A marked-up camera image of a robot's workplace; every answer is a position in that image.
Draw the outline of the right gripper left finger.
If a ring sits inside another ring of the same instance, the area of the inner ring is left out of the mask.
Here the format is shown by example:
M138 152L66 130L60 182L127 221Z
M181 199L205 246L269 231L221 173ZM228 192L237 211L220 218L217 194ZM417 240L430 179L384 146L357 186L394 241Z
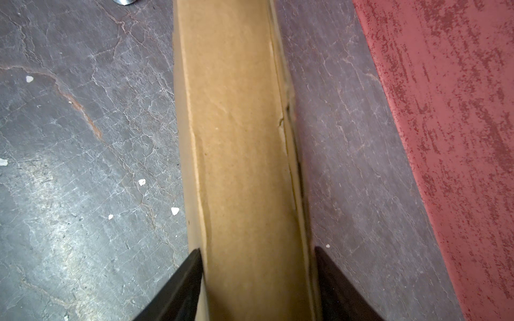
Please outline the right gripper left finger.
M195 249L134 321L195 320L202 277L201 251Z

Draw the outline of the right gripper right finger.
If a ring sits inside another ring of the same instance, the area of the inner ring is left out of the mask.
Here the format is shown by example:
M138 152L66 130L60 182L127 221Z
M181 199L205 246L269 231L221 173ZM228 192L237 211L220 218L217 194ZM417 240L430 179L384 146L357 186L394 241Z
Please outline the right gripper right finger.
M344 276L322 247L315 247L315 256L323 320L384 320Z

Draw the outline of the brown cardboard box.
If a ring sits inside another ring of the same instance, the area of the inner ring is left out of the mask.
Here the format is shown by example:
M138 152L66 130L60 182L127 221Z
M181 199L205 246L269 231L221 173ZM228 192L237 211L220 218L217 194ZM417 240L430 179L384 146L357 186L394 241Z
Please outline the brown cardboard box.
M321 320L273 1L175 1L174 95L200 320Z

